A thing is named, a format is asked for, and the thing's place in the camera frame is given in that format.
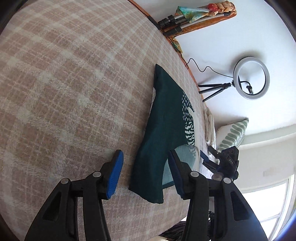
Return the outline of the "green white striped pillow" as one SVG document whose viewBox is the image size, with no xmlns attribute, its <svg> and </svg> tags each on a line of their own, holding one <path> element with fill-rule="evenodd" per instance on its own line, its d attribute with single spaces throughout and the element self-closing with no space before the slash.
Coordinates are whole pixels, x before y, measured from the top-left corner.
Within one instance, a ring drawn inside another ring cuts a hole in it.
<svg viewBox="0 0 296 241">
<path fill-rule="evenodd" d="M 219 128 L 216 132 L 217 151 L 221 152 L 233 146 L 239 147 L 244 139 L 248 123 L 249 119 L 246 118 Z"/>
</svg>

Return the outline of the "silver folded tripod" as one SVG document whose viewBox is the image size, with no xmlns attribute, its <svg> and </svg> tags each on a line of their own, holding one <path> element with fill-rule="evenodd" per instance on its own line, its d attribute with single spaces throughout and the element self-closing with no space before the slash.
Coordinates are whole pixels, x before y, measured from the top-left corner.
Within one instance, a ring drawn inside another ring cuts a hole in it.
<svg viewBox="0 0 296 241">
<path fill-rule="evenodd" d="M 187 27 L 190 23 L 188 23 L 185 18 L 181 19 L 174 19 L 174 15 L 170 15 L 158 22 L 158 24 L 161 26 L 161 29 L 164 32 L 165 36 L 170 36 L 176 32 L 179 31 L 177 27 L 182 26 L 181 28 Z"/>
</svg>

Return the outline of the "orange bed sheet edge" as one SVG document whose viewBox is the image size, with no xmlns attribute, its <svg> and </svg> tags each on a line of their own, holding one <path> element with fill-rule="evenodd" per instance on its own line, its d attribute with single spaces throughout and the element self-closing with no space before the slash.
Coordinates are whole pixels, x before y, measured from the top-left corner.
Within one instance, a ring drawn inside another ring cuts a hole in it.
<svg viewBox="0 0 296 241">
<path fill-rule="evenodd" d="M 181 80 L 181 78 L 178 78 L 179 82 L 182 87 L 185 87 L 185 90 L 189 91 L 189 97 L 190 100 L 194 103 L 198 103 L 202 109 L 204 109 L 206 106 L 202 103 L 202 96 L 198 93 L 198 87 L 196 80 L 191 72 L 191 70 L 185 66 L 185 60 L 182 58 L 182 54 L 177 51 L 175 48 L 175 45 L 171 42 L 171 39 L 168 37 L 165 37 L 163 30 L 161 29 L 161 26 L 158 24 L 157 21 L 153 19 L 151 15 L 147 11 L 145 11 L 139 4 L 137 4 L 135 1 L 128 0 L 129 3 L 131 3 L 136 9 L 138 9 L 160 32 L 162 35 L 161 39 L 166 41 L 166 45 L 169 47 L 169 52 L 171 54 L 170 57 L 167 58 L 167 60 L 164 60 L 163 63 L 165 63 L 165 70 L 169 70 L 169 73 L 177 72 L 178 70 L 181 71 L 180 76 L 185 76 L 185 80 Z"/>
</svg>

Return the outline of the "orange patterned cloth strip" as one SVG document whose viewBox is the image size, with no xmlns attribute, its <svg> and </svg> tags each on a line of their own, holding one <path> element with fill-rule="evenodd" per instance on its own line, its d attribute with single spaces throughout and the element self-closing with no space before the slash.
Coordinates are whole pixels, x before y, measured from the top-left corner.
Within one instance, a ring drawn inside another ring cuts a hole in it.
<svg viewBox="0 0 296 241">
<path fill-rule="evenodd" d="M 172 44 L 172 46 L 175 48 L 175 50 L 177 52 L 179 52 L 180 54 L 182 54 L 183 53 L 182 48 L 181 48 L 179 42 L 176 40 L 177 36 L 184 35 L 186 33 L 190 33 L 195 30 L 199 30 L 199 29 L 202 29 L 205 27 L 209 27 L 209 26 L 217 24 L 221 21 L 225 21 L 230 18 L 233 18 L 236 15 L 237 15 L 236 11 L 230 11 L 227 13 L 217 14 L 215 17 L 211 17 L 211 16 L 206 17 L 205 20 L 199 19 L 195 22 L 192 22 L 187 27 L 184 27 L 184 28 L 181 28 L 182 26 L 177 27 L 177 29 L 179 29 L 179 31 L 170 35 L 170 36 L 166 36 L 166 38 Z"/>
</svg>

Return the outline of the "green white tree print t-shirt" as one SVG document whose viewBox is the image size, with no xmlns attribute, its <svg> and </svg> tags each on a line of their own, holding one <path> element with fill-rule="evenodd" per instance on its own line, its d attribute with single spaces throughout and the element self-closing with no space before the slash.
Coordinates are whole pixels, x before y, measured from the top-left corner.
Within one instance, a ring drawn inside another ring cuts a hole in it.
<svg viewBox="0 0 296 241">
<path fill-rule="evenodd" d="M 199 123 L 194 120 L 195 110 L 184 90 L 159 65 L 154 70 L 154 89 L 156 95 L 134 160 L 129 189 L 148 202 L 161 204 L 163 189 L 174 184 L 168 152 L 186 145 L 195 155 L 199 137 L 195 129 Z"/>
</svg>

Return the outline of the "folded white garment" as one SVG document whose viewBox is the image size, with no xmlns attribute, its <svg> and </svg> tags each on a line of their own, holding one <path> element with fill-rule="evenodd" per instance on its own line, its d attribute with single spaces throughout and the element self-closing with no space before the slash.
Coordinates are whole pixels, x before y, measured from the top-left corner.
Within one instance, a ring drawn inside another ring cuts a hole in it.
<svg viewBox="0 0 296 241">
<path fill-rule="evenodd" d="M 216 131 L 215 131 L 214 116 L 211 113 L 209 108 L 205 108 L 204 118 L 205 118 L 206 143 L 209 146 L 215 147 L 216 146 Z"/>
</svg>

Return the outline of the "colourful scarf on tripod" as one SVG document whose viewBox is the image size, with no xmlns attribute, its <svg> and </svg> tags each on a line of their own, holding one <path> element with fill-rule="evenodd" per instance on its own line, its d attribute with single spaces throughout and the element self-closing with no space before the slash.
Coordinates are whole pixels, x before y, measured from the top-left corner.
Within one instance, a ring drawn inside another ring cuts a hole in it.
<svg viewBox="0 0 296 241">
<path fill-rule="evenodd" d="M 210 3 L 199 8 L 178 6 L 174 15 L 174 19 L 185 18 L 188 23 L 192 23 L 207 16 L 213 18 L 218 16 L 218 14 L 231 13 L 233 11 L 236 11 L 236 8 L 234 4 L 229 1 Z"/>
</svg>

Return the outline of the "pink white plaid bed blanket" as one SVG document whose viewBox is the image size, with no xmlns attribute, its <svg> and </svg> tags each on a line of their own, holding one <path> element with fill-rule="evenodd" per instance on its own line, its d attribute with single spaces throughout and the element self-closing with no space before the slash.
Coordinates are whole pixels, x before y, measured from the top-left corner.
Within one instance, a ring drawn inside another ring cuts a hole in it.
<svg viewBox="0 0 296 241">
<path fill-rule="evenodd" d="M 85 178 L 124 153 L 103 203 L 112 240 L 148 240 L 182 220 L 174 187 L 163 204 L 128 188 L 149 118 L 154 68 L 189 97 L 205 142 L 204 104 L 184 63 L 128 1 L 29 1 L 1 34 L 1 215 L 23 240 L 58 182 Z"/>
</svg>

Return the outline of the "small black tripod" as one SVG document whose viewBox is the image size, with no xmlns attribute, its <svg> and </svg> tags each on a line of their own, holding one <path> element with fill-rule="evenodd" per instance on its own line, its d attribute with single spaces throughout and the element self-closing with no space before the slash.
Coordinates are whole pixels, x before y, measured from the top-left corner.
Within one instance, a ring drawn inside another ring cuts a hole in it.
<svg viewBox="0 0 296 241">
<path fill-rule="evenodd" d="M 211 99 L 212 97 L 215 97 L 217 94 L 220 94 L 221 92 L 223 92 L 227 88 L 234 87 L 234 83 L 229 82 L 229 83 L 224 83 L 224 84 L 202 84 L 202 85 L 199 85 L 198 87 L 201 89 L 201 90 L 199 90 L 200 94 L 205 94 L 205 93 L 212 92 L 212 91 L 216 90 L 216 92 L 214 92 L 213 94 L 211 94 L 210 96 L 208 96 L 202 100 L 202 102 L 206 102 L 209 99 Z"/>
</svg>

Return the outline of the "striped dark trousers leg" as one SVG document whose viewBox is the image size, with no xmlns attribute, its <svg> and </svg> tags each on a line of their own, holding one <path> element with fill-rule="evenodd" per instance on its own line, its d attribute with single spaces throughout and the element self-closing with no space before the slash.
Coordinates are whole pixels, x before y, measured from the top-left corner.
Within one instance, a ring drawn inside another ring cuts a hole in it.
<svg viewBox="0 0 296 241">
<path fill-rule="evenodd" d="M 211 240 L 213 237 L 214 232 L 214 220 L 215 220 L 215 214 L 211 211 L 209 211 L 208 215 L 208 230 L 207 230 L 207 240 Z M 159 236 L 163 237 L 167 240 L 181 240 L 182 235 L 185 229 L 186 222 L 180 221 L 173 227 L 169 228 L 167 231 L 161 233 Z"/>
</svg>

